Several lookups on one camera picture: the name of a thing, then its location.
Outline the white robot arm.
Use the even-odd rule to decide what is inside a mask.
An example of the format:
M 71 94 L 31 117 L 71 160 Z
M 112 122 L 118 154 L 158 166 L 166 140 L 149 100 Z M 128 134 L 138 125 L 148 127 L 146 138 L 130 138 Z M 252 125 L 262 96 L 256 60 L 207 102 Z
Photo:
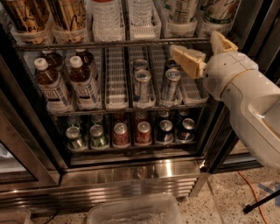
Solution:
M 210 38 L 213 55 L 171 45 L 170 55 L 204 89 L 223 102 L 230 124 L 250 154 L 262 165 L 280 169 L 280 88 L 258 65 L 220 32 Z

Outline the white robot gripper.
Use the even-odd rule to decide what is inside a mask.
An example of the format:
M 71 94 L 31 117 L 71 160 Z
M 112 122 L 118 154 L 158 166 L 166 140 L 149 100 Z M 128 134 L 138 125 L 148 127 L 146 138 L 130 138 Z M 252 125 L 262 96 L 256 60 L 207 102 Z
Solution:
M 258 65 L 246 54 L 237 52 L 238 47 L 218 31 L 212 32 L 210 43 L 214 55 L 208 63 L 203 52 L 182 45 L 171 45 L 170 55 L 192 79 L 203 77 L 205 90 L 215 100 L 220 100 L 233 78 L 249 70 L 257 70 Z

